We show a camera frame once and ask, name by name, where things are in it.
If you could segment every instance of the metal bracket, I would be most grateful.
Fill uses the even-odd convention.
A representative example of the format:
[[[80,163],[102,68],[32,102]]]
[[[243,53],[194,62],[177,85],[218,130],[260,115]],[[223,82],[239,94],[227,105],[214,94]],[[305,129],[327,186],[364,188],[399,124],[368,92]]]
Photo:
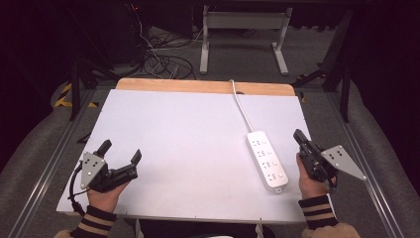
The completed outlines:
[[[361,180],[367,177],[355,164],[343,146],[336,146],[321,153],[322,157],[334,168]]]
[[[80,187],[86,189],[105,165],[104,159],[86,152],[83,155]]]

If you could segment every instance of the sleeve cuff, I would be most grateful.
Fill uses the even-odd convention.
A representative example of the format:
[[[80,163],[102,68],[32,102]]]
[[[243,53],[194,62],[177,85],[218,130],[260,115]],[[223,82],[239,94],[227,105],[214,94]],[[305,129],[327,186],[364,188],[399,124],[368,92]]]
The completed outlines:
[[[108,237],[109,231],[114,225],[117,215],[100,210],[96,207],[87,206],[86,214],[71,237],[76,238],[104,238]]]
[[[335,226],[339,223],[328,195],[299,200],[299,205],[308,228],[311,230],[324,226]]]

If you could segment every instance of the person's hand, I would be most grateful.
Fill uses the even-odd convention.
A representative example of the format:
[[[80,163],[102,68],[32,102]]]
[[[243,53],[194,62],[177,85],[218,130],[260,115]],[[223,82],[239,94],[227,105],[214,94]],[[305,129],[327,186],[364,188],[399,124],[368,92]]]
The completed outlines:
[[[299,157],[299,154],[296,154],[296,162],[300,172],[299,188],[302,192],[302,198],[308,199],[316,196],[326,195],[328,193],[327,185],[324,182],[320,182],[309,177],[305,166]]]
[[[126,182],[115,187],[113,190],[101,193],[99,191],[89,189],[87,191],[87,198],[89,199],[89,205],[94,206],[100,210],[113,213],[118,203],[118,198],[121,192],[126,188],[130,182]]]

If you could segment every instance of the white table surface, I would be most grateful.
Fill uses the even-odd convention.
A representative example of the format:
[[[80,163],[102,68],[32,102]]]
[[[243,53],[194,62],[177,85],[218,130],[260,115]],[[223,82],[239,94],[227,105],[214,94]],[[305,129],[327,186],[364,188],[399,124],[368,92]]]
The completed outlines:
[[[304,221],[297,203],[299,148],[293,133],[298,128],[310,137],[298,98],[239,97],[254,129],[266,132],[288,175],[281,194],[263,186],[234,95],[111,90],[84,152],[93,153],[111,140],[105,156],[109,169],[127,165],[138,149],[143,154],[139,177],[121,194],[115,213],[194,221]],[[81,191],[80,177],[74,192]],[[73,212],[67,197],[68,187],[58,212]],[[82,207],[88,204],[85,194],[76,200]]]

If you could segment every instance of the white power strip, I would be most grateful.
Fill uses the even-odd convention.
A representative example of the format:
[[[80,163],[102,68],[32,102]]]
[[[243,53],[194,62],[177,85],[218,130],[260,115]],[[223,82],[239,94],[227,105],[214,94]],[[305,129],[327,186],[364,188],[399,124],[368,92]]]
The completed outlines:
[[[247,144],[265,188],[269,191],[281,193],[288,183],[288,177],[265,132],[249,133]]]

